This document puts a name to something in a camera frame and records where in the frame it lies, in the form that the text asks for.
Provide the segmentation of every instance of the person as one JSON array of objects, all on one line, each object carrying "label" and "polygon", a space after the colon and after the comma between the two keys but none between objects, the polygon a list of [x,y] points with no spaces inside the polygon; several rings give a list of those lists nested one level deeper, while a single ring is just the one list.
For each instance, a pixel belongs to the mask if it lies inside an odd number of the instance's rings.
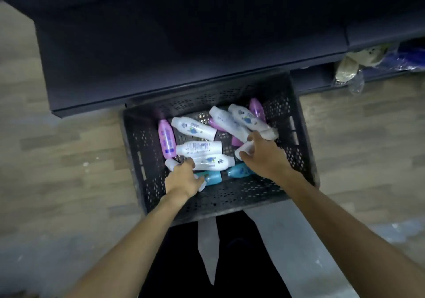
[{"label": "person", "polygon": [[[360,297],[425,297],[425,272],[419,265],[308,183],[276,143],[258,132],[250,135],[252,139],[254,152],[242,153],[242,160],[286,191]],[[166,195],[156,208],[83,276],[67,298],[263,292],[290,297],[254,222],[244,212],[216,218],[219,259],[215,284],[210,284],[198,252],[196,222],[170,228],[203,182],[194,179],[192,167],[193,160],[188,159],[169,174]]]}]

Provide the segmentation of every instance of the basket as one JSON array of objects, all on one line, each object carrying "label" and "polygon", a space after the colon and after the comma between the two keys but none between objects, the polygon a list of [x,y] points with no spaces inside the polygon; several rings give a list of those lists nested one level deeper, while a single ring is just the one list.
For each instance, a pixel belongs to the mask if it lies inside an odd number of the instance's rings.
[{"label": "basket", "polygon": [[[208,122],[212,106],[226,107],[231,103],[248,107],[256,97],[264,108],[267,123],[277,128],[276,143],[284,148],[291,166],[300,171],[312,185],[318,185],[316,167],[307,136],[303,114],[287,73],[262,73],[238,78],[192,85],[167,93],[157,93],[138,100],[138,105],[122,112],[122,130],[140,205],[149,213],[165,194],[164,180],[168,170],[164,165],[158,137],[158,121],[174,116],[188,116]],[[178,145],[188,140],[200,140],[174,129]],[[223,153],[233,156],[232,136],[218,131],[216,141],[222,141]],[[227,214],[288,199],[274,182],[251,175],[229,179],[207,186],[189,199],[174,220],[174,225]]]}]

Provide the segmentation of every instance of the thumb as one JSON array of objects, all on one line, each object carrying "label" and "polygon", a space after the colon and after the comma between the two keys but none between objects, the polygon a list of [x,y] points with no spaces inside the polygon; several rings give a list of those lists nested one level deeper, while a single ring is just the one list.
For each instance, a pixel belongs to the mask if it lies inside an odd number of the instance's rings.
[{"label": "thumb", "polygon": [[241,159],[247,164],[247,166],[250,166],[254,162],[253,157],[244,151],[241,151],[239,156],[241,156]]},{"label": "thumb", "polygon": [[195,179],[195,185],[197,190],[201,188],[201,185],[204,181],[205,181],[205,178],[203,176],[199,177],[198,179]]}]

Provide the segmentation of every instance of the person's left hand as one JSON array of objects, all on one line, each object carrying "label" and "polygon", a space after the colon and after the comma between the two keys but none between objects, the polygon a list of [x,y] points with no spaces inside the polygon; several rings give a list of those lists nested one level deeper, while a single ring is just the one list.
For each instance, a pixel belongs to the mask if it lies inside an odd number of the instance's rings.
[{"label": "person's left hand", "polygon": [[192,170],[194,167],[195,163],[192,158],[187,158],[184,163],[174,167],[174,170],[165,179],[165,192],[175,194],[186,203],[198,192],[204,182],[204,177],[195,179]]}]

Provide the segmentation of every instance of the white bottle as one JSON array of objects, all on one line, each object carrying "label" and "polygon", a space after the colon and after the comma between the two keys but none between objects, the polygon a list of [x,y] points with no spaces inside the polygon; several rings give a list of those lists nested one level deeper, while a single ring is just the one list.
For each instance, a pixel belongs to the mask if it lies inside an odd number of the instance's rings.
[{"label": "white bottle", "polygon": [[[172,172],[172,171],[174,170],[174,167],[175,167],[175,166],[178,166],[178,165],[180,165],[180,163],[179,163],[178,161],[176,161],[176,160],[172,159],[172,158],[168,158],[168,159],[165,161],[165,166],[166,166],[166,167],[170,170],[170,172]],[[198,175],[196,175],[196,174],[193,174],[193,176],[195,177],[195,179],[198,179],[198,178],[199,178],[199,176],[198,176]],[[203,191],[206,185],[207,185],[207,182],[206,182],[206,181],[204,181],[204,182],[202,183],[201,187],[199,187],[198,192]]]},{"label": "white bottle", "polygon": [[186,157],[202,157],[223,153],[221,141],[187,141],[176,146],[176,154]]},{"label": "white bottle", "polygon": [[221,171],[235,166],[235,157],[230,157],[223,154],[209,155],[192,159],[195,162],[195,167],[193,170]]},{"label": "white bottle", "polygon": [[266,129],[270,129],[270,126],[267,123],[257,118],[251,111],[249,111],[245,107],[231,104],[228,110],[238,123],[246,125],[249,129],[253,131],[263,131]]},{"label": "white bottle", "polygon": [[[275,128],[270,128],[267,130],[260,131],[260,135],[266,140],[276,140],[277,138],[279,138],[279,132]],[[244,151],[248,155],[250,155],[253,150],[254,150],[254,142],[247,141],[242,146],[240,146],[238,149],[235,150],[235,156],[237,159],[242,160],[240,155],[241,151]]]},{"label": "white bottle", "polygon": [[217,129],[188,117],[174,117],[171,125],[182,134],[213,141]]},{"label": "white bottle", "polygon": [[217,107],[212,107],[210,110],[210,116],[222,129],[226,130],[231,135],[234,135],[240,141],[247,142],[247,138],[251,131],[238,123],[230,112],[221,110]]}]

